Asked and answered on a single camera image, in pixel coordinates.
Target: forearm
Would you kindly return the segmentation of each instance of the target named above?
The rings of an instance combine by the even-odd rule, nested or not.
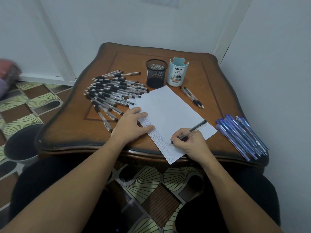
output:
[[[233,180],[212,153],[209,153],[208,159],[201,165],[212,183],[230,233],[282,232],[266,212]]]
[[[81,232],[123,147],[121,141],[109,140],[39,195],[3,232]]]

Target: light blue pen holder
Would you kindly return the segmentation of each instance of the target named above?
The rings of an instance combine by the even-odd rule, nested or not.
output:
[[[169,60],[167,83],[173,87],[181,86],[184,81],[188,65],[189,62],[185,65],[184,58],[174,57],[173,62]]]

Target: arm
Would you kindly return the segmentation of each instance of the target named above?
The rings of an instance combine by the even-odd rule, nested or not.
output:
[[[188,131],[189,128],[181,128],[171,140],[174,146],[183,149],[206,172],[229,232],[283,232],[216,160],[199,131],[191,133],[186,142],[177,138]]]
[[[125,112],[102,148],[40,194],[2,232],[81,232],[123,147],[154,129],[137,125],[139,118],[147,116],[140,110]]]

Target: pile of pens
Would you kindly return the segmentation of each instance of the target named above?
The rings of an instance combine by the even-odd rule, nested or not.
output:
[[[192,94],[192,92],[188,88],[180,87],[180,89],[190,98],[190,100],[192,100],[193,103],[195,103],[196,106],[204,109],[204,106],[202,105],[202,103]]]
[[[126,80],[124,76],[138,75],[140,72],[123,74],[123,71],[116,70],[111,73],[93,78],[93,83],[85,90],[85,96],[91,100],[95,111],[102,118],[106,129],[112,132],[112,128],[105,119],[101,110],[107,114],[112,120],[118,121],[111,111],[122,115],[124,114],[117,108],[117,105],[129,107],[130,104],[126,98],[141,97],[143,93],[149,93],[144,84],[138,81]]]
[[[257,160],[262,155],[268,154],[269,149],[244,118],[237,116],[234,119],[231,115],[225,114],[225,118],[217,120],[216,123],[216,128],[228,138],[247,161],[250,161],[250,157]]]

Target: black mesh pen holder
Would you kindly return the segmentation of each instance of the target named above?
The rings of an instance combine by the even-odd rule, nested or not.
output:
[[[146,67],[147,86],[155,89],[164,86],[167,63],[163,60],[150,59],[146,62]]]

